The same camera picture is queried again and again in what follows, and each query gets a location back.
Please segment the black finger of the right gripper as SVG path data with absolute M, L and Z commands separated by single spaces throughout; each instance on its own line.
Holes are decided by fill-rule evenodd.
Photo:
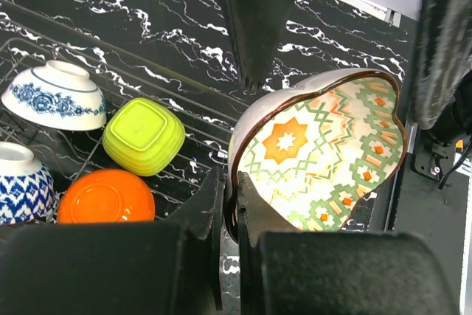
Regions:
M 240 82 L 248 89 L 266 80 L 294 0 L 218 0 Z

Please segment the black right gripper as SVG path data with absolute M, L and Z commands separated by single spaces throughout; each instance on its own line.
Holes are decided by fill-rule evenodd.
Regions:
M 430 129 L 452 99 L 471 56 L 471 0 L 422 0 L 411 73 L 414 122 Z

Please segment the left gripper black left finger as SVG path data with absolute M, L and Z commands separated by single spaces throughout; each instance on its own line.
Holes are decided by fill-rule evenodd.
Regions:
M 216 314 L 225 175 L 161 221 L 36 224 L 1 248 L 3 314 Z

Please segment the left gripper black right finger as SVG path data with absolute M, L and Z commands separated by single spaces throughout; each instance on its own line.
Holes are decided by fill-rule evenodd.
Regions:
M 436 257 L 408 234 L 302 232 L 238 176 L 242 314 L 458 314 Z

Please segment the colourful patterned small bowl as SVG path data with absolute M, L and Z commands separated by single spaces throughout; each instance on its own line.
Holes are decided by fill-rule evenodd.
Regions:
M 227 226 L 236 224 L 238 173 L 297 229 L 335 232 L 406 154 L 400 87 L 377 69 L 336 69 L 252 103 L 229 141 Z

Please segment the white top bowl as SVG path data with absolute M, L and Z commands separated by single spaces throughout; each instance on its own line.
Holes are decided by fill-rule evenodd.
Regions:
M 121 167 L 139 176 L 153 176 L 171 163 L 185 140 L 181 120 L 147 98 L 124 104 L 103 132 L 105 152 Z

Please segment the red orange patterned bowl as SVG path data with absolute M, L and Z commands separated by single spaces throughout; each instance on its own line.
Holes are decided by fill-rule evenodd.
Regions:
M 52 208 L 54 180 L 49 168 L 32 150 L 1 142 L 1 224 L 42 218 Z

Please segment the blue white patterned bowl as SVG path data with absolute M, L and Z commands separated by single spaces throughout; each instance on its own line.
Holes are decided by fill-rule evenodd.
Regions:
M 61 60 L 25 69 L 1 96 L 15 115 L 49 128 L 93 131 L 106 124 L 103 92 L 87 70 Z

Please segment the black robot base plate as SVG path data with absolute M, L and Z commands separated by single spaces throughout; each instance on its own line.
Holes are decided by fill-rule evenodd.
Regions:
M 414 169 L 421 130 L 409 122 L 406 132 L 406 157 L 394 177 L 377 190 L 368 230 L 422 238 L 442 265 L 459 311 L 465 313 L 470 178 L 454 172 L 440 190 L 437 181 L 426 176 L 430 162 Z

